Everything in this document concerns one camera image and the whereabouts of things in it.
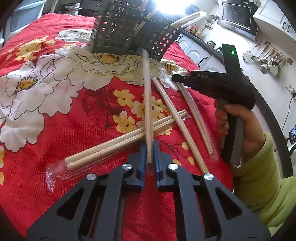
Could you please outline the green sleeve forearm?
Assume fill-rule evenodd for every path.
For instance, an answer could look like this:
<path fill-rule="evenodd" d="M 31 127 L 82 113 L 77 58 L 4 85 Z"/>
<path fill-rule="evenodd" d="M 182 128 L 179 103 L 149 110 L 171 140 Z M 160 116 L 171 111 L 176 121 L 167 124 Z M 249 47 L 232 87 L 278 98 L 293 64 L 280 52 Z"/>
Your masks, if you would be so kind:
<path fill-rule="evenodd" d="M 233 168 L 234 194 L 253 211 L 274 235 L 295 206 L 295 177 L 280 178 L 271 134 L 248 162 Z"/>

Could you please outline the person's right hand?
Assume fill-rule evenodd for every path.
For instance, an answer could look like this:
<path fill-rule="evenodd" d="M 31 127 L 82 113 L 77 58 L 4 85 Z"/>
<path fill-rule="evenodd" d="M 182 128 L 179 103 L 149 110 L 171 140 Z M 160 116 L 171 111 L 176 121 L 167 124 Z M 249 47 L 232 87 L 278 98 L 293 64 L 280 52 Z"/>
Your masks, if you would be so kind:
<path fill-rule="evenodd" d="M 248 162 L 265 144 L 265 136 L 256 115 L 254 112 L 239 104 L 227 104 L 225 105 L 225 110 L 222 110 L 218 100 L 215 100 L 214 107 L 216 109 L 215 117 L 217 131 L 221 135 L 228 134 L 230 125 L 227 121 L 227 114 L 238 116 L 244 121 L 245 138 L 241 160 L 243 163 Z"/>

